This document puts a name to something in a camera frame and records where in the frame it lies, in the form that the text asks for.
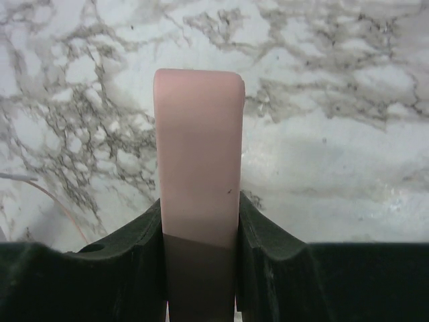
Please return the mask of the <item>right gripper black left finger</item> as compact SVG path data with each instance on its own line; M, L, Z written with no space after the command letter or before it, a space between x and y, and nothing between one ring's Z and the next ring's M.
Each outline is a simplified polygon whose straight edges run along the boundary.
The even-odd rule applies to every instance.
M160 204L78 252L1 244L2 321L164 321Z

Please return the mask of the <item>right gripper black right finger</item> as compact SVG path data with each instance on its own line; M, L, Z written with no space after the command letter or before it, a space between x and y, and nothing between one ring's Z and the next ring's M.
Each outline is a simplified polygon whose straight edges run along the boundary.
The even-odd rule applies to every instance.
M305 243L240 196L244 321L427 321L428 244Z

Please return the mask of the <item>pink power strip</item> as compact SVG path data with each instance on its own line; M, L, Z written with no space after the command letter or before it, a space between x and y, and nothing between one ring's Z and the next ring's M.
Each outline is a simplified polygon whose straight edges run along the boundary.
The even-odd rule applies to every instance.
M171 321L232 321L245 84L160 69L154 112Z

